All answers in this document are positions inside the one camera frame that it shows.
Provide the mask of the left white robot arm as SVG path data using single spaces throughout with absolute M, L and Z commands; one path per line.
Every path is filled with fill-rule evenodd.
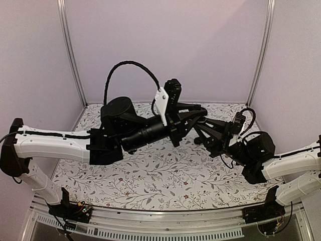
M 157 116 L 138 116 L 128 97 L 118 97 L 102 106 L 101 126 L 80 132 L 55 132 L 33 129 L 14 119 L 9 133 L 2 138 L 1 170 L 21 179 L 41 195 L 64 218 L 75 210 L 69 193 L 58 187 L 39 169 L 34 157 L 70 159 L 91 165 L 109 165 L 134 154 L 139 148 L 169 138 L 173 146 L 207 115 L 200 105 L 176 100 L 156 102 Z

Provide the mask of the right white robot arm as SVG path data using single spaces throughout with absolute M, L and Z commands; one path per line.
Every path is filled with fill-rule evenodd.
M 277 177 L 302 172 L 294 180 L 269 189 L 259 214 L 270 219 L 291 201 L 320 189 L 320 140 L 283 154 L 275 154 L 275 145 L 267 132 L 252 132 L 247 140 L 243 120 L 224 122 L 205 118 L 194 125 L 200 142 L 211 157 L 229 156 L 243 167 L 242 175 L 250 184 L 265 183 Z

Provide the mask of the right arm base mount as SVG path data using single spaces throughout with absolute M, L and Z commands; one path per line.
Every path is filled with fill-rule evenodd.
M 284 224 L 284 206 L 276 202 L 278 185 L 268 190 L 265 201 L 261 205 L 242 209 L 242 218 L 246 224 L 273 219 L 272 222 L 258 225 L 258 230 L 265 236 L 274 235 Z

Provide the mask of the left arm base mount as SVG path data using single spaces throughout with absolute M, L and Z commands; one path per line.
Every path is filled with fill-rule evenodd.
M 58 204 L 49 204 L 49 213 L 64 220 L 72 220 L 81 223 L 89 223 L 92 215 L 92 204 L 84 201 L 72 203 L 69 199 L 69 192 L 61 188 L 62 198 Z

